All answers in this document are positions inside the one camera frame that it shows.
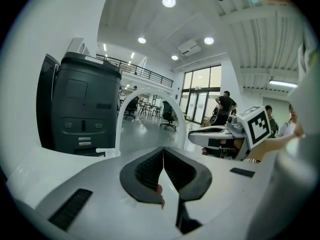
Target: office chair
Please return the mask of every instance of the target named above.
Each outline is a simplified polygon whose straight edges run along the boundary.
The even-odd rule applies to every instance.
[[[163,102],[162,117],[164,120],[168,121],[168,123],[161,123],[160,126],[165,125],[164,129],[166,129],[167,127],[172,127],[176,131],[177,127],[172,124],[172,122],[175,120],[175,118],[173,117],[172,107],[167,101]]]
[[[132,117],[133,119],[136,119],[135,111],[137,111],[138,101],[139,98],[135,97],[129,102],[128,106],[126,106],[125,109],[128,113],[123,115],[123,117],[125,117],[124,119],[127,119],[127,117]]]

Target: gray floor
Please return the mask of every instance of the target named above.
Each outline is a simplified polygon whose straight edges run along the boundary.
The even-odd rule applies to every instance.
[[[177,134],[174,134],[174,129],[165,126],[160,126],[161,123],[167,123],[162,118],[155,119],[154,117],[139,116],[136,112],[135,120],[124,119],[122,121],[121,137],[120,137],[120,152],[121,155],[127,155],[138,150],[144,150],[152,147],[176,147]],[[195,123],[188,124],[190,129],[198,129],[200,125]],[[188,138],[185,139],[184,149],[188,151],[202,153],[201,147],[191,143]]]

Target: fluorescent light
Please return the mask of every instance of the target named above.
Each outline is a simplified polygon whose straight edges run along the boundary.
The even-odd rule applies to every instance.
[[[276,80],[270,80],[269,81],[270,85],[277,85],[277,86],[286,86],[286,87],[291,87],[291,88],[297,88],[298,85],[293,82],[283,82],[283,81],[276,81]]]
[[[162,0],[165,7],[172,8],[176,5],[176,0]]]
[[[212,37],[206,37],[204,39],[204,42],[207,44],[207,45],[212,45],[214,43],[214,39]]]
[[[145,38],[143,38],[143,37],[139,37],[138,41],[141,44],[145,44],[147,40]]]

